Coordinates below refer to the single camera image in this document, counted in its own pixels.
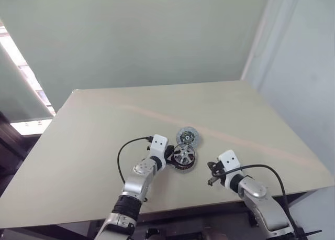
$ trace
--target wooden tabletop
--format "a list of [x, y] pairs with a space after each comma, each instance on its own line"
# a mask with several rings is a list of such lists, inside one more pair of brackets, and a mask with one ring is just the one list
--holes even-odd
[[[120, 195], [116, 156], [127, 141], [160, 134], [176, 144], [184, 126], [202, 142], [189, 173], [171, 167], [155, 177], [141, 212], [238, 201], [211, 177], [206, 163], [233, 149], [242, 165], [272, 166], [287, 193], [334, 185], [318, 157], [246, 82], [145, 86], [74, 91], [0, 198], [0, 228], [103, 219]], [[147, 156], [148, 142], [121, 154], [126, 177]], [[244, 171], [281, 194], [266, 169]]]

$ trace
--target blinds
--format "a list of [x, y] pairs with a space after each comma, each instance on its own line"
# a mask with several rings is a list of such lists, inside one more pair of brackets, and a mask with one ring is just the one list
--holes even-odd
[[11, 122], [52, 117], [1, 45], [0, 112]]

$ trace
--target window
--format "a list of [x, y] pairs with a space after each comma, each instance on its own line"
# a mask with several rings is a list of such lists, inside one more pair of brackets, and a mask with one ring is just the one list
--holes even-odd
[[[30, 87], [37, 93], [38, 98], [43, 102], [43, 104], [47, 107], [49, 112], [55, 116], [55, 111], [48, 100], [45, 92], [43, 91], [41, 85], [38, 83], [35, 74], [32, 69], [29, 67], [25, 58], [22, 56], [19, 49], [16, 47], [14, 41], [6, 30], [5, 26], [0, 22], [0, 43], [3, 48], [6, 50], [14, 64], [20, 70], [24, 79], [28, 82]], [[43, 133], [44, 130], [50, 124], [51, 119], [47, 119], [45, 121], [32, 121], [32, 122], [19, 122], [12, 123], [11, 125], [22, 135], [27, 134], [38, 134]]]

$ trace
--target circular metal part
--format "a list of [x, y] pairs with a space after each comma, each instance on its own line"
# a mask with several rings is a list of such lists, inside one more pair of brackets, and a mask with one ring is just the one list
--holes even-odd
[[144, 159], [143, 161], [137, 163], [133, 170], [135, 173], [139, 174], [145, 174], [146, 172], [151, 171], [151, 169], [154, 167], [155, 162], [152, 161], [151, 159]]
[[183, 127], [177, 133], [176, 139], [178, 144], [187, 144], [195, 148], [199, 143], [199, 133], [193, 127]]
[[180, 171], [191, 171], [195, 165], [196, 156], [192, 146], [179, 144], [173, 150], [172, 155], [175, 169]]

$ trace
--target black cable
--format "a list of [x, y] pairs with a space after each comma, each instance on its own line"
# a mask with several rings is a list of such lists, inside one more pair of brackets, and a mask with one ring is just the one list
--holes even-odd
[[124, 179], [124, 176], [123, 176], [122, 171], [121, 171], [121, 168], [120, 168], [120, 154], [121, 154], [121, 151], [122, 151], [122, 149], [123, 149], [125, 146], [127, 146], [128, 144], [130, 144], [130, 143], [132, 143], [132, 142], [134, 142], [134, 141], [141, 140], [141, 139], [146, 139], [147, 141], [152, 142], [153, 137], [152, 137], [152, 136], [147, 136], [147, 137], [140, 137], [140, 138], [137, 138], [137, 139], [132, 139], [132, 140], [128, 141], [127, 143], [125, 143], [125, 144], [120, 148], [119, 153], [117, 154], [117, 168], [118, 168], [118, 170], [119, 170], [119, 174], [120, 174], [121, 180], [122, 180], [122, 182], [123, 182], [124, 184], [125, 184], [125, 179]]
[[232, 169], [232, 170], [229, 170], [225, 173], [221, 173], [221, 174], [214, 174], [212, 172], [212, 176], [213, 177], [222, 177], [222, 176], [225, 176], [229, 173], [233, 173], [233, 172], [236, 172], [236, 171], [239, 171], [239, 170], [243, 170], [243, 169], [247, 169], [247, 168], [267, 168], [268, 170], [272, 171], [274, 173], [274, 175], [277, 177], [278, 181], [279, 181], [279, 184], [281, 186], [281, 189], [282, 189], [282, 194], [283, 194], [283, 200], [284, 200], [284, 211], [285, 211], [285, 214], [287, 215], [287, 218], [288, 220], [290, 221], [292, 227], [293, 227], [293, 230], [294, 230], [294, 233], [297, 237], [299, 237], [299, 234], [298, 234], [298, 227], [297, 225], [295, 224], [290, 212], [289, 212], [289, 208], [288, 208], [288, 200], [287, 200], [287, 195], [286, 195], [286, 192], [285, 192], [285, 188], [284, 188], [284, 185], [283, 185], [283, 182], [281, 180], [281, 177], [279, 176], [279, 174], [276, 172], [276, 170], [274, 170], [273, 168], [269, 167], [268, 165], [264, 165], [264, 164], [254, 164], [254, 165], [246, 165], [246, 166], [242, 166], [242, 167], [239, 167], [239, 168], [235, 168], [235, 169]]
[[121, 168], [120, 168], [120, 154], [121, 154], [121, 151], [122, 149], [127, 146], [128, 144], [134, 142], [134, 141], [138, 141], [138, 140], [141, 140], [141, 139], [146, 139], [147, 137], [141, 137], [141, 138], [137, 138], [137, 139], [132, 139], [130, 141], [128, 141], [127, 143], [125, 143], [119, 150], [119, 153], [117, 154], [117, 168], [119, 170], [119, 174], [120, 174], [120, 177], [121, 177], [121, 180], [122, 182], [125, 184], [125, 179], [124, 179], [124, 176], [122, 174], [122, 171], [121, 171]]

